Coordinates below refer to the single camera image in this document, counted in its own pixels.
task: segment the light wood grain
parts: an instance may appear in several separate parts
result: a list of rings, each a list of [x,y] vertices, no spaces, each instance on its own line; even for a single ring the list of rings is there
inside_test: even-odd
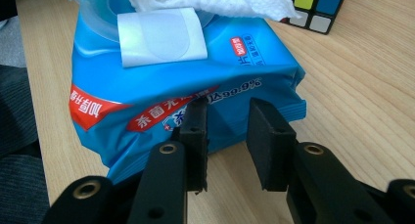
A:
[[[80,146],[68,109],[77,5],[18,0],[50,201],[107,168]],[[307,72],[298,92],[300,141],[331,149],[361,180],[385,190],[415,179],[415,0],[345,0],[327,36],[270,22]],[[292,223],[285,194],[260,190],[241,143],[209,157],[208,192],[189,194],[189,223]]]

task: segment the wet wipes package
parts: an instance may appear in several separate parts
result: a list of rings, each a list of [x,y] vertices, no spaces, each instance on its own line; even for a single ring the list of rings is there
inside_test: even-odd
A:
[[[79,1],[70,115],[81,144],[101,156],[115,183],[145,168],[150,148],[171,136],[198,98],[208,100],[210,152],[245,140],[251,97],[289,121],[305,117],[296,93],[304,70],[265,20],[215,17],[203,28],[205,59],[125,68],[116,15],[134,9],[127,0]]]

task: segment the red sticker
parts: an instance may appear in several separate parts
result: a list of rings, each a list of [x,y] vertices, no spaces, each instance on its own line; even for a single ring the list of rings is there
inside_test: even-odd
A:
[[[98,99],[72,84],[70,88],[69,110],[73,121],[85,131],[101,121],[107,114],[130,107]]]
[[[237,36],[231,39],[232,48],[234,49],[235,55],[242,57],[247,55],[247,48],[244,45],[241,37]]]
[[[192,100],[206,96],[213,92],[215,89],[217,89],[217,87],[210,88],[188,97],[167,100],[153,105],[131,119],[127,125],[127,130],[134,132],[144,132],[160,123],[162,120],[166,119]]]

